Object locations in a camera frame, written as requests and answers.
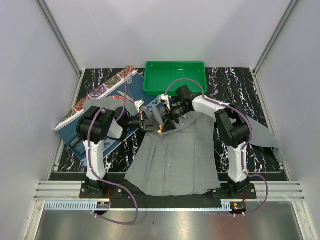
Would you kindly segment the grey button shirt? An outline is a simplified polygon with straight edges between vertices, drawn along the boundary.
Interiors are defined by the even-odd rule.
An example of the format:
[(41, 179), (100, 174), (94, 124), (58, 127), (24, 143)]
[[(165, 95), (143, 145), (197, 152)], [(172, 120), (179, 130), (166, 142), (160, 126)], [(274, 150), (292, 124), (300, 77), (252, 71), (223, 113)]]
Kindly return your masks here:
[[(279, 148), (279, 142), (270, 130), (252, 118), (248, 144)], [(192, 112), (175, 130), (164, 134), (149, 132), (125, 174), (135, 186), (146, 187), (147, 182), (168, 184), (173, 181), (195, 181), (195, 187), (207, 181), (218, 181), (215, 165), (213, 127), (215, 120), (205, 114)]]

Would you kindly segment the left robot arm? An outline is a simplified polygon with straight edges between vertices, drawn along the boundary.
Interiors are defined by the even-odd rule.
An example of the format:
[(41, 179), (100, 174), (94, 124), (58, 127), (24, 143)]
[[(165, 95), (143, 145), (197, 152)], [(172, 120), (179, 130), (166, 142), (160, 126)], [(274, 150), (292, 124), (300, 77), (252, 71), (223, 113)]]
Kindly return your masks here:
[(81, 184), (80, 198), (103, 198), (111, 192), (104, 182), (107, 180), (104, 142), (107, 138), (124, 141), (131, 128), (144, 132), (160, 131), (162, 125), (152, 120), (143, 110), (131, 116), (123, 106), (115, 110), (91, 106), (80, 118), (76, 132), (84, 144), (87, 160), (87, 173)]

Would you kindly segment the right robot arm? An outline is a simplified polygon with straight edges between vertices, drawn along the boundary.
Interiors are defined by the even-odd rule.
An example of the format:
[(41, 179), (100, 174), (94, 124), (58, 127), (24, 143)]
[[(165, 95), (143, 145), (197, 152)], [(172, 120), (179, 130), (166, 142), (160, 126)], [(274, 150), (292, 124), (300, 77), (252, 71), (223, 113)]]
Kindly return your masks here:
[(226, 103), (213, 100), (204, 94), (193, 93), (185, 84), (176, 90), (178, 101), (171, 103), (167, 94), (159, 96), (166, 105), (165, 117), (176, 123), (189, 112), (207, 115), (215, 120), (220, 140), (227, 146), (229, 170), (223, 194), (244, 198), (250, 188), (247, 171), (247, 145), (252, 137), (252, 127), (240, 102)]

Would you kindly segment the gold leaf brooch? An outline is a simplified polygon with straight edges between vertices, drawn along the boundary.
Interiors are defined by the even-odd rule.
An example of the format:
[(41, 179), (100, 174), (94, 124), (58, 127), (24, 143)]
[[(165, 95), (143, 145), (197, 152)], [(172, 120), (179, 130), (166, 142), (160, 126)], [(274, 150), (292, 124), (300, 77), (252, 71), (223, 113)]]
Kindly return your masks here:
[(160, 125), (159, 126), (159, 129), (158, 129), (158, 134), (162, 134), (163, 133), (163, 126), (162, 125)]

